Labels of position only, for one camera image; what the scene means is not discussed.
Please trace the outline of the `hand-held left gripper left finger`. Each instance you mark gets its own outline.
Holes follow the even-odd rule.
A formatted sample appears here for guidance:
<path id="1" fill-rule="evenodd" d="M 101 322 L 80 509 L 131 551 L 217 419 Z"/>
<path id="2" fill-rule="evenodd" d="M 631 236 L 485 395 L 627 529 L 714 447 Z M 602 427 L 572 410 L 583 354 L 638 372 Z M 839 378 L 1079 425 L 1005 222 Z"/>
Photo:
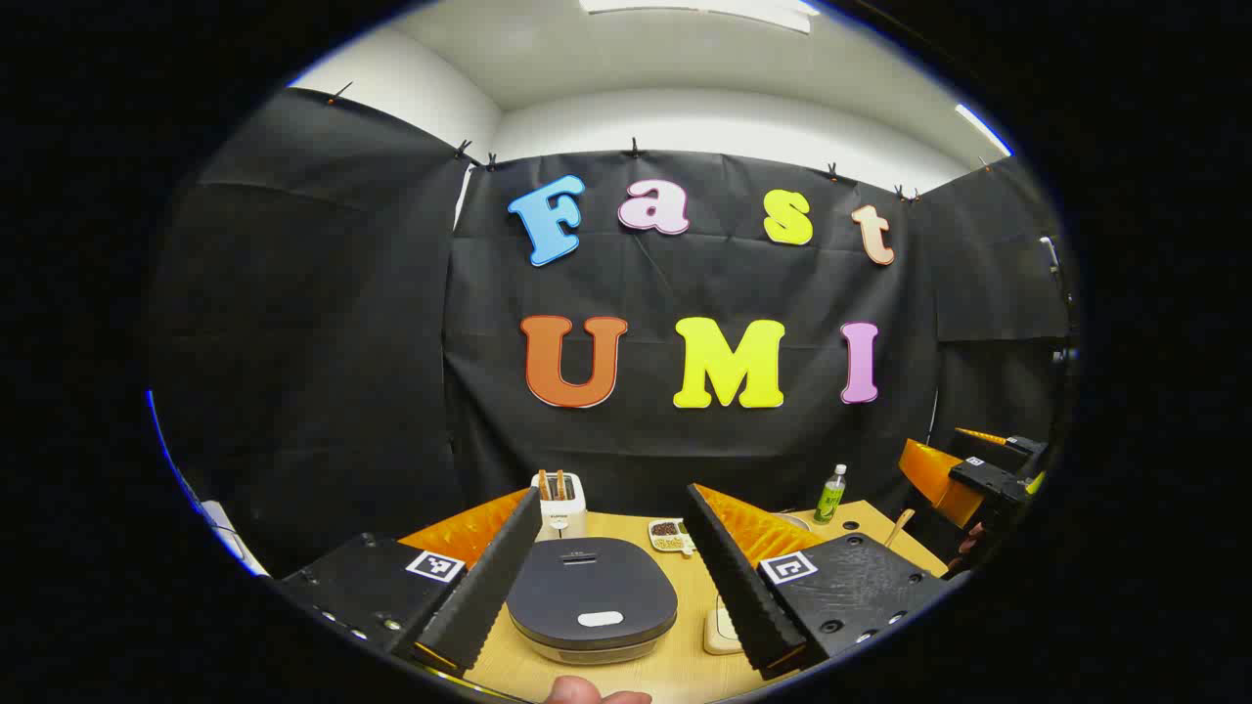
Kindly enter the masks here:
<path id="1" fill-rule="evenodd" d="M 401 540 L 362 532 L 280 579 L 279 590 L 373 651 L 463 676 L 535 544 L 540 509 L 528 487 Z"/>

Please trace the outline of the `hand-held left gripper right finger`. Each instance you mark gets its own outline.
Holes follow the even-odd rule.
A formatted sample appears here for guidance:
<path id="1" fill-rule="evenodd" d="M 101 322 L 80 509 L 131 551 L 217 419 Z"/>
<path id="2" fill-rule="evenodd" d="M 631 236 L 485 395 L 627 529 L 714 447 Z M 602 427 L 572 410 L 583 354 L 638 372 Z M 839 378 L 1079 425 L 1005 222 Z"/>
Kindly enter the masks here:
<path id="1" fill-rule="evenodd" d="M 699 484 L 686 494 L 684 524 L 764 679 L 844 659 L 952 591 L 863 532 L 823 537 Z"/>

